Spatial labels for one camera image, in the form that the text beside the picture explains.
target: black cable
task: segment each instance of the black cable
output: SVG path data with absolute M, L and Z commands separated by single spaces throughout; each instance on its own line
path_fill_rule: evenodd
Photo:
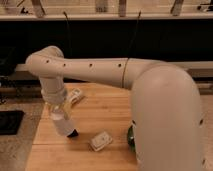
M 69 18 L 67 16 L 67 13 L 64 11 L 63 14 L 66 17 L 66 21 L 67 21 L 67 36 L 68 36 L 68 48 L 69 48 L 69 53 L 70 53 L 70 57 L 72 56 L 72 41 L 71 41 L 71 32 L 70 32 L 70 24 L 69 24 Z
M 21 4 L 24 3 L 24 1 L 25 1 L 25 0 L 22 0 L 21 2 L 19 2 L 19 3 L 16 5 L 16 7 L 19 7 Z
M 132 38 L 130 40 L 129 46 L 127 48 L 127 57 L 129 57 L 130 52 L 132 50 L 132 46 L 135 42 L 135 38 L 136 38 L 137 33 L 138 33 L 138 26 L 139 26 L 140 18 L 141 18 L 141 11 L 138 13 L 138 18 L 137 18 L 137 22 L 136 22 L 136 25 L 135 25 L 135 30 L 134 30 L 134 33 L 133 33 Z

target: floor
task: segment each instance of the floor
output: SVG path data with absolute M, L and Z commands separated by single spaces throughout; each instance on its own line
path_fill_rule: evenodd
M 0 110 L 23 110 L 25 115 L 17 135 L 0 136 L 0 171 L 23 171 L 41 117 L 43 101 L 6 99 Z

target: wooden tabletop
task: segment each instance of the wooden tabletop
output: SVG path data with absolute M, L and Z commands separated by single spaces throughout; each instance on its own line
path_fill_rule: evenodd
M 71 112 L 79 136 L 58 135 L 45 106 L 26 171 L 136 171 L 135 154 L 126 140 L 131 125 L 129 91 L 93 83 L 67 85 L 69 90 L 77 87 L 86 96 Z M 202 96 L 202 100 L 206 166 L 207 171 L 213 171 L 213 96 Z M 94 152 L 88 142 L 102 131 L 107 131 L 113 142 Z

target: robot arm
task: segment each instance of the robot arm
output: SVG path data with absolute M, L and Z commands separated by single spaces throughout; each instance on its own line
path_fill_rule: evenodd
M 205 170 L 200 96 L 184 70 L 154 60 L 63 59 L 62 52 L 53 46 L 33 53 L 26 64 L 39 77 L 44 100 L 55 106 L 67 98 L 64 76 L 131 89 L 140 171 Z M 51 116 L 59 133 L 74 131 L 60 107 L 55 107 Z

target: dark background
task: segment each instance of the dark background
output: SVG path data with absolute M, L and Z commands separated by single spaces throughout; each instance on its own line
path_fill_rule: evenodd
M 0 58 L 14 63 L 48 45 L 66 58 L 134 57 L 166 61 L 213 60 L 213 20 L 1 21 Z

